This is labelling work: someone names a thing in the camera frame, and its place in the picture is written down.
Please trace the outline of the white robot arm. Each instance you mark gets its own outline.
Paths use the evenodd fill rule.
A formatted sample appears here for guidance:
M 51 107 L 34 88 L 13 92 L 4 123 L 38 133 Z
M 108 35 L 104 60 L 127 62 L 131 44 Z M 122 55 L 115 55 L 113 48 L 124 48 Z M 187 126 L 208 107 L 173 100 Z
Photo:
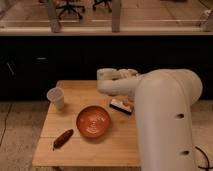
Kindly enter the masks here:
M 134 99 L 142 171 L 197 171 L 191 105 L 203 85 L 195 72 L 157 69 L 140 74 L 102 68 L 97 71 L 97 89 Z

